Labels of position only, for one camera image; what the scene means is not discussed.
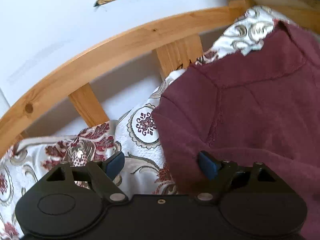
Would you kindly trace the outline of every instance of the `maroon shirt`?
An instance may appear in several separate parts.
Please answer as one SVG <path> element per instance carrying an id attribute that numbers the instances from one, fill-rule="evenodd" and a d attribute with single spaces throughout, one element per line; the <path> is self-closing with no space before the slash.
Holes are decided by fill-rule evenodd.
<path id="1" fill-rule="evenodd" d="M 280 23 L 260 51 L 191 65 L 152 112 L 178 190 L 204 179 L 200 150 L 239 165 L 264 162 L 308 206 L 302 235 L 320 237 L 320 48 Z"/>

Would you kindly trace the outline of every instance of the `maroon garment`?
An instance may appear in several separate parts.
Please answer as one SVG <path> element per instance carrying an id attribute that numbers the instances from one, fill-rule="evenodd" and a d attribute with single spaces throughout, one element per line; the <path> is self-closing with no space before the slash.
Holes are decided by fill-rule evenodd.
<path id="1" fill-rule="evenodd" d="M 200 150 L 264 162 L 306 201 L 303 236 L 320 239 L 319 56 L 308 32 L 279 23 L 262 50 L 191 65 L 174 81 L 152 116 L 178 190 L 204 179 Z"/>

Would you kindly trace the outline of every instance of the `wooden headboard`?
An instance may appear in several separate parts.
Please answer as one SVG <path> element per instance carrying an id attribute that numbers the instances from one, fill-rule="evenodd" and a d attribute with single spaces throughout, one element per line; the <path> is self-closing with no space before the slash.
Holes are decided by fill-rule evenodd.
<path id="1" fill-rule="evenodd" d="M 61 65 L 27 91 L 0 119 L 0 157 L 25 137 L 24 130 L 51 107 L 69 97 L 89 127 L 109 119 L 89 82 L 148 51 L 160 62 L 165 78 L 189 60 L 201 56 L 200 32 L 231 25 L 253 0 L 232 0 L 229 6 L 211 8 L 156 20 L 107 39 Z M 297 24 L 320 33 L 320 12 L 288 6 L 271 8 Z"/>

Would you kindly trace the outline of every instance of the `wood knot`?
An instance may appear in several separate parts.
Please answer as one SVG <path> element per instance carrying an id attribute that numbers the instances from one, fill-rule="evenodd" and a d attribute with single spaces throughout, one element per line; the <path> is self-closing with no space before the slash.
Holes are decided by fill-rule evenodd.
<path id="1" fill-rule="evenodd" d="M 24 109 L 28 114 L 31 114 L 33 112 L 33 105 L 31 103 L 27 103 Z"/>

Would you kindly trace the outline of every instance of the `curved wooden rail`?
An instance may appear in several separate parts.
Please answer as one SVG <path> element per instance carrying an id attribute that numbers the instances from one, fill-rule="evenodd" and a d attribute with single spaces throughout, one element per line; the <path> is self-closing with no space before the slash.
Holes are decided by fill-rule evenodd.
<path id="1" fill-rule="evenodd" d="M 97 125 L 99 121 L 107 121 L 106 115 L 101 116 L 103 110 L 97 100 L 85 101 L 86 95 L 94 97 L 88 84 L 91 80 L 154 49 L 162 70 L 169 71 L 166 60 L 161 58 L 168 49 L 179 51 L 181 48 L 192 47 L 194 42 L 198 44 L 198 33 L 232 24 L 235 18 L 241 16 L 252 5 L 250 0 L 233 0 L 228 7 L 188 12 L 150 22 L 107 39 L 77 55 L 34 85 L 0 119 L 0 156 L 25 128 L 67 96 L 89 126 Z M 318 12 L 272 7 L 298 24 L 320 33 Z M 198 54 L 202 51 L 201 44 L 195 46 L 197 48 L 190 49 L 193 52 L 186 52 L 187 57 L 178 59 L 178 62 L 183 62 L 183 58 L 200 56 Z M 78 103 L 76 100 L 81 98 L 85 102 Z"/>

